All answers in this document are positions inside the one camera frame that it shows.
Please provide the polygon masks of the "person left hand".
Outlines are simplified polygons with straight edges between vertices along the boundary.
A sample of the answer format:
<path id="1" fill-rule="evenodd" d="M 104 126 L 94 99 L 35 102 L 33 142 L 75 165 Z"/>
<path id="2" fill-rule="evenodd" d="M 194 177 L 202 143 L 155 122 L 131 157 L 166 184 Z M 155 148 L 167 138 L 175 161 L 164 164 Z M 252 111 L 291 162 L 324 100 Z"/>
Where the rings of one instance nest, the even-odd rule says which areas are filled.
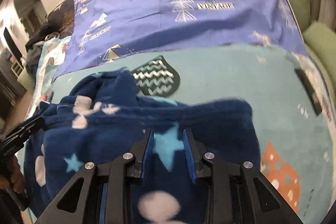
<path id="1" fill-rule="evenodd" d="M 1 164 L 1 190 L 11 188 L 15 193 L 24 192 L 24 181 L 18 159 L 15 155 Z"/>

